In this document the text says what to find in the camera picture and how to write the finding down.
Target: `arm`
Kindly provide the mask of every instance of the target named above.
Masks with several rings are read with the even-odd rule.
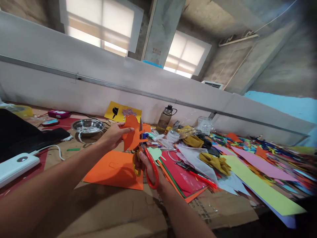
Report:
[[[133,128],[112,125],[93,145],[32,178],[0,200],[0,237],[25,237],[89,170]]]
[[[154,172],[148,158],[143,152],[140,152],[139,156],[142,163],[140,164],[137,158],[134,157],[136,168],[142,168],[142,170],[146,168],[151,181],[155,181]],[[157,191],[167,210],[176,237],[216,237],[198,214],[177,194],[162,173],[159,173]]]

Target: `blue wall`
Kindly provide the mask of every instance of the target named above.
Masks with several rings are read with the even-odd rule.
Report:
[[[256,91],[248,91],[244,96],[291,116],[317,124],[317,100],[315,99],[287,97]],[[317,147],[317,127],[309,135],[311,137],[302,141],[299,145]]]

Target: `metal rail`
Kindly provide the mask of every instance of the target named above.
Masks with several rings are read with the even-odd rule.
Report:
[[[109,87],[109,88],[114,88],[114,89],[118,89],[118,90],[121,90],[121,91],[133,93],[133,94],[138,94],[138,95],[142,95],[142,96],[146,96],[146,97],[150,97],[150,98],[154,98],[154,99],[159,99],[159,100],[166,101],[166,102],[176,103],[176,104],[179,104],[179,105],[196,108],[196,109],[200,109],[200,110],[203,110],[203,111],[208,111],[208,112],[211,112],[213,114],[217,113],[219,115],[228,116],[228,117],[240,119],[240,120],[243,120],[243,121],[252,122],[252,123],[259,124],[259,125],[268,126],[268,127],[275,128],[275,129],[278,129],[278,130],[282,130],[282,131],[290,132],[290,133],[293,133],[293,134],[301,135],[303,137],[309,137],[309,135],[307,135],[307,134],[303,134],[303,133],[300,133],[300,132],[292,131],[292,130],[285,129],[285,128],[282,128],[282,127],[278,127],[278,126],[275,126],[275,125],[271,125],[271,124],[268,124],[268,123],[256,121],[256,120],[253,120],[253,119],[237,116],[237,115],[234,115],[234,114],[230,114],[230,113],[226,113],[226,112],[222,112],[222,111],[218,111],[218,110],[213,110],[213,109],[210,109],[210,108],[207,108],[207,107],[202,107],[202,106],[199,106],[199,105],[191,104],[191,103],[180,101],[180,100],[177,100],[177,99],[173,99],[173,98],[169,98],[169,97],[165,97],[165,96],[161,96],[161,95],[157,95],[157,94],[148,93],[148,92],[145,92],[145,91],[142,91],[142,90],[133,89],[133,88],[129,88],[129,87],[126,87],[126,86],[118,85],[118,84],[115,84],[115,83],[106,82],[106,81],[103,81],[103,80],[100,80],[100,79],[95,79],[95,78],[87,77],[87,76],[84,76],[84,75],[67,72],[67,71],[56,69],[56,68],[52,68],[52,67],[49,67],[49,66],[44,66],[44,65],[40,65],[40,64],[36,64],[36,63],[31,63],[31,62],[27,62],[27,61],[20,60],[20,59],[15,59],[15,58],[4,56],[4,55],[0,55],[0,61],[11,63],[11,64],[16,64],[16,65],[23,66],[23,67],[28,67],[28,68],[31,68],[31,69],[44,71],[44,72],[47,72],[47,73],[57,74],[57,75],[60,75],[60,76],[73,78],[73,79],[76,79],[76,80],[82,80],[82,81],[85,81],[85,82],[94,83],[94,84],[106,86],[106,87]]]

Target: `scissor blade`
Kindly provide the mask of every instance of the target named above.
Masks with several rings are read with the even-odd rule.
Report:
[[[140,117],[140,127],[139,128],[140,128],[139,131],[143,130],[141,117]]]

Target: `metal bowl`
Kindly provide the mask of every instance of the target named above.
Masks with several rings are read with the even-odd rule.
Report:
[[[82,132],[82,128],[86,127],[86,128],[96,128],[99,130],[103,130],[105,128],[105,125],[99,121],[99,120],[95,120],[95,119],[81,119],[78,121],[75,121],[72,123],[71,125],[72,129],[78,133]],[[98,132],[82,132],[81,135],[82,136],[87,136],[87,137],[93,137],[96,136]]]

